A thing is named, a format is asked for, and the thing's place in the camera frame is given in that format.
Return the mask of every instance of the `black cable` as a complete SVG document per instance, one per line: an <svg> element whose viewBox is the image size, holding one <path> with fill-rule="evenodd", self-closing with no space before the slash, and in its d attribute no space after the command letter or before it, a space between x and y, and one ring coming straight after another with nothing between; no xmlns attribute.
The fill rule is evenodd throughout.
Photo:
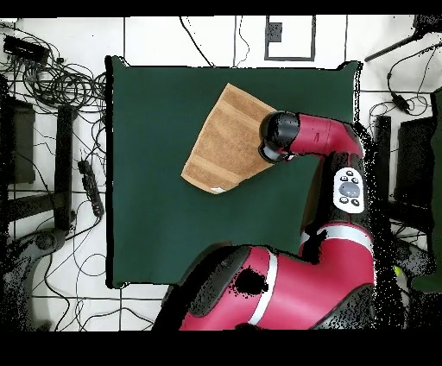
<svg viewBox="0 0 442 366"><path fill-rule="evenodd" d="M79 266L78 264L77 264L77 262L75 262L75 264L77 265L77 267L79 268L79 272L77 273L77 280L75 281L75 297L77 298L77 304L76 304L76 306L75 306L75 308L76 308L76 311L75 311L75 318L77 319L77 323L78 323L78 325L79 325L79 331L81 331L81 310L83 309L83 307L81 307L81 309L79 309L78 310L78 312L77 312L77 307L78 307L78 305L79 305L79 301L78 301L78 298L79 298L79 274L85 274L85 275L87 275L87 276L89 276L89 277L95 277L95 276L93 276L93 275L91 275L91 274L86 274L85 272L83 272L83 266L86 264L86 262L89 260L89 259L91 259L91 258L93 258L94 256L102 256L102 257L104 257L104 259L106 258L105 256L103 256L102 254L99 254L99 253L94 253L94 254L91 254L90 256L88 256L84 261L83 261L83 263L81 263L81 266Z"/></svg>
<svg viewBox="0 0 442 366"><path fill-rule="evenodd" d="M29 95L34 98L36 102L53 108L57 108L63 104L70 104L80 111L83 107L93 106L93 100L104 100L105 73L101 73L94 78L93 72L85 66L74 63L62 65L54 57L52 47L57 49L54 45L30 33L23 33L30 35L30 37L24 37L24 40L42 45L49 50L47 66L29 60L19 60L15 56L9 58L10 64L14 64L18 61L15 75L22 73L22 82ZM90 75L79 72L74 67L81 67ZM50 79L41 79L42 74L50 76Z"/></svg>
<svg viewBox="0 0 442 366"><path fill-rule="evenodd" d="M95 224L93 224L92 226L90 226L90 227L87 228L87 229L82 230L81 232L78 232L77 234L75 234L75 236L77 237L78 235L81 235L81 234L83 234L84 232L86 232L86 231L88 231L88 230L92 230L94 227L96 227L96 226L101 222L101 220L102 220L102 218L97 219L96 222L95 222ZM67 238L65 239L65 241L67 242L68 240L70 240L70 239L72 239L72 238L73 238L73 236L67 237ZM78 249L81 247L82 244L83 244L83 241L79 244L79 246L78 246L75 250L78 250ZM69 256L68 256L68 257L67 257L62 263L59 264L59 266L58 266L56 269L54 269L50 274L48 274L47 277L49 277L50 275L52 275L52 274L53 274L58 268L61 267L62 264L66 263L66 261L67 261L69 258L71 258L71 256L73 256L73 254L69 255ZM40 286L40 284L42 284L43 282L44 282L44 280L41 280L39 283L37 283L37 284L32 288L32 291L34 291L36 288L38 288L38 286Z"/></svg>
<svg viewBox="0 0 442 366"><path fill-rule="evenodd" d="M420 231L418 231L418 233L416 235L415 234L413 234L413 235L401 235L401 236L398 236L398 238L405 239L405 238L409 238L409 237L424 237L425 235L426 235L425 232L420 234Z"/></svg>
<svg viewBox="0 0 442 366"><path fill-rule="evenodd" d="M419 237L421 237L420 230L418 230L418 233L416 234L416 238L409 243L411 244L411 243L417 242L419 240Z"/></svg>
<svg viewBox="0 0 442 366"><path fill-rule="evenodd" d="M247 45L247 53L245 54L245 58L237 63L237 66L236 66L236 67L238 67L239 64L240 64L241 62L244 62L244 61L247 60L247 56L249 55L249 52L250 52L250 46L249 46L249 43L247 43L247 41L246 41L246 40L243 38L243 36L241 35L241 26L243 25L243 17L244 17L244 16L241 16L241 21L240 21L240 23L239 23L239 30L238 30L238 33L239 33L239 36L241 37L241 39L242 39L242 40L245 42L245 44Z"/></svg>
<svg viewBox="0 0 442 366"><path fill-rule="evenodd" d="M235 16L235 27L233 29L233 61L232 67L237 64L237 16Z"/></svg>
<svg viewBox="0 0 442 366"><path fill-rule="evenodd" d="M78 310L78 312L77 312L77 305L78 304L80 304L81 305L81 308ZM79 318L79 314L81 313L81 311L83 310L83 305L85 304L85 302L83 301L83 300L79 300L78 302L77 302L77 305L75 306L75 317L71 320L71 322L70 323L68 323L67 325L65 325L65 327L63 328L63 329L60 329L60 331L64 331L65 329L67 329L75 320L77 320L78 321L78 318Z"/></svg>
<svg viewBox="0 0 442 366"><path fill-rule="evenodd" d="M91 227L90 229L89 229L89 232L87 233L87 235L83 238L83 240L82 240L82 242L80 243L80 245L76 248L76 249L74 249L74 251L73 251L73 254L75 253L75 251L83 244L83 242L86 240L86 238L89 236L89 234L91 233L91 230L92 230L92 228L93 227ZM67 309L65 310L65 312L63 313L63 316L60 318L60 320L59 320L59 322L57 323L57 325L55 326L55 330L54 331L57 331L58 330L58 327L59 327L59 325L60 325L60 323L61 323L61 321L65 318L65 316L67 315L67 312L69 311L69 309L70 309L70 307L71 307L71 304L70 304L70 302L69 302L69 300L65 297L65 296L63 296L62 294L60 294L60 293L57 293L57 292L55 292L51 287L50 287L50 285L49 285L49 283L47 282L47 278L48 278L48 272L49 272L49 269L51 268L51 264L52 264L52 254L51 254L51 259L50 259L50 262L49 262L49 266L47 266L47 270L46 270L46 273L45 273L45 276L44 276L44 281L45 281L45 283L46 283L46 286L53 292L53 293L55 293L55 294L57 294L57 295L59 295L62 299L64 299L64 300L66 300L67 301L67 303L68 303L68 306L67 306Z"/></svg>
<svg viewBox="0 0 442 366"><path fill-rule="evenodd" d="M402 225L402 227L395 233L395 237L397 237L399 234L401 234L407 226L405 224Z"/></svg>
<svg viewBox="0 0 442 366"><path fill-rule="evenodd" d="M209 64L209 66L214 67L215 65L213 65L205 56L204 54L201 52L201 50L199 49L197 43L195 42L195 40L193 39L192 35L189 32L189 29L187 29L186 25L183 22L183 18L182 16L179 16L180 19L180 23L181 26L184 28L184 30L187 32L187 34L189 35L190 39L192 40L193 45L198 49L199 54L201 54L201 56L203 56L205 62L207 62Z"/></svg>
<svg viewBox="0 0 442 366"><path fill-rule="evenodd" d="M76 230L77 230L77 222L78 222L78 212L79 212L79 208L84 204L84 203L86 203L86 202L91 202L90 200L85 200L85 201L83 201L80 205L79 205L79 207L78 207L78 209L77 209L77 215L76 215L76 217L75 217L75 225L74 225L74 228L73 228L73 261L75 262L75 265L77 266L77 268L79 269L79 272L80 273L82 273L83 275L87 275L87 276L89 276L89 277L98 277L98 276L100 276L100 275L102 275L102 274L104 274L104 272L103 273L101 273L101 274L88 274L88 273L86 273L85 271L83 271L82 269L81 269L81 267L83 266L83 264L84 264L84 262L83 262L83 264L81 265L81 266L79 266L79 264L78 264L78 262L77 262L77 258L75 257L75 237L76 237L76 235L75 235L75 233L76 233ZM85 239L87 238L87 236L89 235L89 233L91 232L91 229L89 229L89 232L87 233L87 235L85 236ZM101 254L99 254L99 253L97 253L97 254L94 254L94 255L97 255L97 256L102 256L104 259L106 258L105 256L103 256L103 255L101 255Z"/></svg>
<svg viewBox="0 0 442 366"><path fill-rule="evenodd" d="M422 114L424 114L424 113L426 112L426 109L428 108L428 102L426 101L426 99L425 99L424 97L421 97L421 96L419 95L419 94L420 94L420 88L421 88L422 85L424 84L424 80L425 80L425 76L426 76L426 70L428 69L428 65L430 64L430 61L431 61L432 57L434 56L434 54L435 54L437 48L440 47L440 46L442 46L442 42L437 43L437 44L435 44L435 45L432 45L432 46L430 46L430 47L424 48L424 49L420 50L419 52L417 52L417 53L415 53L415 54L411 54L411 55L409 55L409 56L407 56L407 57L404 57L403 59L400 59L400 60L396 61L396 62L391 66L391 68L390 68L390 70L389 70L389 72L388 72L388 74L387 74L387 87L388 87L388 90L390 91L391 97L393 98L393 101L392 101L392 102L393 102L393 103L395 104L395 106L398 107L400 110L402 110L403 112L405 112L405 113L407 113L407 114L409 114L409 115L411 115L411 116L415 116L415 117L421 116ZM417 99L418 99L423 105L425 105L425 109L424 109L421 113L419 113L419 114L412 114L412 113L410 113L410 111L411 111L411 110L414 110L414 103L413 103L413 108L410 108L409 103L408 103L412 98L411 98L411 99L405 99L403 96L396 94L396 93L395 93L394 91L392 91L392 89L391 89L390 79L391 79L391 77L392 77L392 72L393 72L393 69L394 69L398 64L400 64L402 61L404 61L404 60L408 60L408 59L411 59L412 57L414 57L414 56L416 56L416 55L418 55L418 54L423 54L423 53L425 53L425 52L427 52L427 51L429 51L429 50L431 50L431 49L433 49L433 48L434 48L434 51L433 51L432 55L430 56L430 58L428 59L428 62L426 63L426 68L425 68L425 71L424 71L424 75L423 75L422 81L420 82L420 86L419 86L418 91L416 92L416 97L415 97L415 98L417 98Z"/></svg>
<svg viewBox="0 0 442 366"><path fill-rule="evenodd" d="M49 198L51 199L52 208L55 211L55 202L54 202L53 194L49 191L49 188L47 187L47 184L46 184L45 180L43 179L43 176L41 175L40 169L34 164L33 161L28 159L26 156L20 154L18 151L16 151L16 153L18 155L20 155L24 160L29 161L34 166L34 168L37 170L37 173L40 175L41 182L43 183L43 185L44 185L44 187L45 187L45 189L47 191L47 194L49 195Z"/></svg>
<svg viewBox="0 0 442 366"><path fill-rule="evenodd" d="M47 273L49 272L49 269L51 268L52 265L52 253L49 255L49 265L47 266L46 272L44 274L44 281L46 283L46 286L49 290L51 290L53 293L55 293L56 295L60 296L63 300L66 301L67 303L67 309L65 310L63 316L60 318L59 322L57 323L57 325L55 326L54 331L57 331L59 329L60 323L63 320L63 318L67 315L67 312L69 311L69 309L71 308L71 303L69 302L69 300L63 296L61 293L58 293L57 291L55 291L51 285L49 285L49 282L47 282Z"/></svg>
<svg viewBox="0 0 442 366"><path fill-rule="evenodd" d="M86 320L86 322L81 326L80 331L82 331L82 330L85 329L85 326L86 326L86 324L89 322L89 320L94 319L94 318L108 317L108 316L113 315L113 314L115 314L115 313L117 313L117 312L120 312L121 310L126 310L127 312L130 312L132 315L135 315L137 318L149 322L149 326L146 327L146 328L144 328L143 330L148 329L148 328L149 328L150 326L152 326L152 324L154 323L151 319L146 319L146 318L142 317L141 315L138 315L136 312L134 312L133 310L129 309L128 307L122 307L121 309L116 309L116 310L113 311L113 312L108 312L108 313L104 313L104 314L96 314L96 315L92 315L92 316L89 317L89 318Z"/></svg>
<svg viewBox="0 0 442 366"><path fill-rule="evenodd" d="M51 218L54 218L54 216L51 216L50 218L47 218L47 219L44 220L44 221L41 221L41 222L39 223L39 225L36 227L34 233L36 233L36 232L38 231L38 229L40 228L40 226L42 226L44 223L46 223L47 221L49 221Z"/></svg>

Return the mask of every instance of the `cloth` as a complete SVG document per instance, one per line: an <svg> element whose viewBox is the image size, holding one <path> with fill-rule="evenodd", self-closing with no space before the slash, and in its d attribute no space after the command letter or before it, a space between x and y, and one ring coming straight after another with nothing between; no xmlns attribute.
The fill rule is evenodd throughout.
<svg viewBox="0 0 442 366"><path fill-rule="evenodd" d="M259 127L275 109L227 84L205 120L181 177L219 194L271 167L258 153Z"/></svg>

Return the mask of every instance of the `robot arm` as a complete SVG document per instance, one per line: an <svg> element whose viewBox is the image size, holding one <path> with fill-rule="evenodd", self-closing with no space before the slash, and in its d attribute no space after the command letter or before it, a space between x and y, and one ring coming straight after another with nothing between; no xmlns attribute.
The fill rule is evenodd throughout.
<svg viewBox="0 0 442 366"><path fill-rule="evenodd" d="M367 327L374 282L363 151L350 125L328 118L273 112L262 121L266 161L321 157L309 194L297 256L271 248L224 248L191 296L181 330ZM185 291L185 281L180 289ZM171 296L165 303L176 301ZM161 329L160 313L154 329Z"/></svg>

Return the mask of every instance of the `electrical wire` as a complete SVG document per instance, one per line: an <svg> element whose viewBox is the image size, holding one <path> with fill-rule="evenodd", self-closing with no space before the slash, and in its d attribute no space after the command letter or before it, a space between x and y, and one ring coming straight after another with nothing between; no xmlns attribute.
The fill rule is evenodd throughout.
<svg viewBox="0 0 442 366"><path fill-rule="evenodd" d="M127 312L130 312L132 315L136 316L137 318L144 320L146 322L149 322L149 326L147 326L146 328L142 329L143 331L145 331L146 329L150 328L154 322L151 319L146 319L144 317L142 317L141 315L138 315L136 312L134 312L133 310L129 309L128 307L122 307L121 309L116 309L113 312L108 312L108 313L104 313L104 314L96 314L96 315L92 315L91 317L89 317L86 322L81 326L79 331L83 331L85 330L85 326L86 324L89 322L89 320L94 319L94 318L102 318L102 317L108 317L110 315L113 315L117 312L121 312L122 310L125 310Z"/></svg>
<svg viewBox="0 0 442 366"><path fill-rule="evenodd" d="M2 24L0 28L13 29ZM92 105L90 102L95 99L104 99L104 88L100 85L104 83L100 79L103 74L94 78L93 72L85 66L75 63L63 65L60 62L60 51L56 46L19 28L15 28L15 31L28 35L22 38L24 41L41 45L49 51L46 66L29 60L19 60L15 56L9 58L10 63L17 64L17 67L14 67L14 73L22 73L22 82L36 101L53 108L70 104L77 110L81 110ZM57 50L57 58L54 56L53 48ZM82 73L74 67L81 67L89 74Z"/></svg>
<svg viewBox="0 0 442 366"><path fill-rule="evenodd" d="M75 309L76 309L76 310L75 310L75 318L77 319L77 323L79 324L79 331L81 331L81 328L82 328L82 325L81 325L81 310L83 309L83 306L82 306L81 309L79 309L79 310L77 311L77 307L79 306L79 301L78 301L78 298L79 298L79 275L80 275L80 274L84 274L84 275L87 275L88 277L96 277L95 275L87 274L86 272L83 271L83 266L86 264L86 262L87 262L89 259L93 258L94 256L102 256L104 259L106 259L106 257L103 256L103 255L100 254L100 253L94 253L94 254L91 254L90 256L88 256L88 257L83 261L83 263L81 263L81 266L79 266L78 263L75 261L75 264L76 264L77 267L79 268L79 272L77 273L77 280L75 281L75 297L77 298L77 300L76 300L76 301L77 301L77 304L75 305ZM106 271L104 270L102 273L98 274L97 276L103 275L105 272L106 272Z"/></svg>
<svg viewBox="0 0 442 366"><path fill-rule="evenodd" d="M71 303L70 303L69 299L66 298L66 296L64 296L64 295L62 295L61 293L55 291L55 290L51 287L51 285L49 285L49 282L47 282L47 273L49 272L49 269L51 268L52 260L53 260L53 257L52 257L52 253L51 253L51 254L49 255L49 265L47 266L46 272L45 272L45 274L44 274L44 281L45 281L45 284L46 284L47 288L48 288L51 292L53 292L53 293L55 293L57 296L61 297L61 298L67 303L67 309L66 309L65 312L63 313L63 316L60 318L59 322L57 323L57 325L55 326L55 329L54 329L54 331L58 331L59 326L60 326L60 324L61 324L61 320L63 320L63 318L66 316L67 312L69 311L69 309L70 309L70 307L71 307Z"/></svg>
<svg viewBox="0 0 442 366"><path fill-rule="evenodd" d="M213 64L212 64L212 63L211 63L211 62L210 62L210 61L204 56L203 52L199 49L197 43L195 42L195 40L193 39L192 35L190 34L189 29L187 29L186 25L184 24L182 16L179 16L179 19L180 19L181 27L184 28L184 30L187 32L187 34L189 35L189 37L190 37L190 39L191 39L193 45L197 48L199 54L200 54L201 56L203 56L205 62L207 62L207 64L208 64L209 66L214 67L215 65L213 65Z"/></svg>
<svg viewBox="0 0 442 366"><path fill-rule="evenodd" d="M241 35L241 27L242 27L242 25L243 25L243 17L244 17L244 16L241 16L241 21L240 21L240 23L239 23L238 33L239 33L239 36L241 37L241 39L243 40L243 42L247 45L247 53L245 54L244 59L241 60L241 61L239 61L239 62L237 63L236 67L238 67L239 64L240 64L241 62L244 62L244 61L247 60L247 56L249 55L249 52L250 52L250 46L249 46L249 43L247 43L247 41L243 38L243 35Z"/></svg>
<svg viewBox="0 0 442 366"><path fill-rule="evenodd" d="M45 180L43 179L43 176L41 175L41 171L40 171L40 169L34 164L33 161L31 161L30 159L28 159L28 157L22 155L22 154L19 153L18 151L16 151L16 154L20 155L24 160L29 161L29 162L34 166L34 168L37 170L37 173L40 175L41 182L43 183L43 185L44 185L44 187L45 187L45 189L46 189L46 191L47 191L47 194L49 195L49 198L51 199L52 208L53 208L53 210L55 211L56 208L55 208L55 202L54 202L53 194L49 191L49 188L47 187L47 184L46 184Z"/></svg>
<svg viewBox="0 0 442 366"><path fill-rule="evenodd" d="M90 202L90 200L85 200L85 201L83 201L80 205L79 205L79 208L85 203L85 202ZM80 273L82 273L83 275L87 275L87 276L90 276L90 277L97 277L97 276L100 276L100 275L102 275L103 273L101 273L101 274L88 274L88 273L86 273L86 272L84 272L81 268L82 268L82 265L80 266L79 264L78 264L78 262L77 262L77 258L75 257L75 234L76 234L76 231L77 231L77 222L78 222L78 213L77 213L77 216L75 217L75 225L74 225L74 229L73 229L73 237L72 237L72 240L73 240L73 261L75 262L75 265L77 266L77 268L79 269L79 272ZM97 256L102 256L104 259L106 258L105 256L103 256L102 254L99 254L99 253L97 253L96 254Z"/></svg>
<svg viewBox="0 0 442 366"><path fill-rule="evenodd" d="M440 47L440 46L442 46L442 42L440 42L440 43L438 43L438 44L436 44L436 45L433 45L433 46L430 46L430 47L424 48L423 50L420 50L419 52L417 52L417 53L415 53L415 54L412 54L412 55L410 55L410 56L404 57L403 59L400 59L399 61L395 62L395 63L391 66L391 68L390 68L390 70L389 70L389 72L388 72L388 76L387 76L387 86L388 86L388 90L389 90L390 93L393 95L393 94L395 94L395 93L392 91L391 86L390 86L390 79L391 79L391 76L392 76L392 71L393 71L393 69L394 69L399 63L401 63L402 61L407 60L407 59L410 59L410 58L416 56L417 54L423 54L424 52L426 52L426 51L428 51L428 50L430 50L430 49L432 49L432 48L434 47L433 53L432 53L432 55L430 56L430 58L428 59L428 62L426 63L426 67L425 67L425 70L424 70L424 74L423 74L423 76L422 76L422 80L421 80L421 82L420 82L419 89L418 89L418 91L416 92L416 96L415 96L415 97L412 97L412 98L409 98L409 99L405 99L405 101L406 101L408 104L411 104L411 105L409 105L409 109L408 109L408 114L409 114L410 116L413 116L413 117L419 117L419 116L423 115L423 114L426 112L426 110L428 109L428 107L431 106L431 105L428 104L428 102L426 101L426 98L425 98L425 97L422 97L422 96L420 95L420 89L422 88L422 86L423 86L423 84L424 84L424 80L425 80L425 77L426 77L426 72L427 72L427 70L428 70L428 66L430 65L430 61L431 61L432 57L434 56L436 50L437 50L438 47ZM415 99L417 99L417 101L419 101L419 102L424 106L424 110L423 110L421 113L417 113L417 114L410 113L410 111L413 111L413 110L415 110L415 108L416 108L416 104L415 104L415 102L414 102ZM392 106L391 108L389 108L389 107L387 106L387 104L393 104L393 106ZM379 107L379 106L383 106L383 107L385 108L385 110L384 110L383 112L381 112L381 113L374 114L374 113L373 113L374 110L375 110L377 107ZM390 111L392 111L392 110L394 110L394 109L396 109L396 108L397 108L397 105L395 105L395 103L392 102L392 101L381 102L381 103L375 104L374 106L372 106L372 107L370 108L370 110L369 110L369 126L368 126L368 128L370 129L370 132L371 132L371 135L372 135L372 136L374 135L374 132L373 132L372 127L373 127L373 125L376 123L376 121L371 122L371 118L372 118L372 117L380 117L380 116L384 116L384 115L386 115L387 113L389 113Z"/></svg>

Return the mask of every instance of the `green table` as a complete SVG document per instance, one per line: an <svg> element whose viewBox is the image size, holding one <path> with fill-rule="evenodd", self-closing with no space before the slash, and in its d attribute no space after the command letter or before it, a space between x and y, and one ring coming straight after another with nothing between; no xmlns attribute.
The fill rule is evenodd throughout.
<svg viewBox="0 0 442 366"><path fill-rule="evenodd" d="M113 57L107 66L114 78L108 283L176 283L216 242L297 252L316 157L271 167L219 195L180 173L227 83L278 110L351 123L358 62L339 70L128 67Z"/></svg>

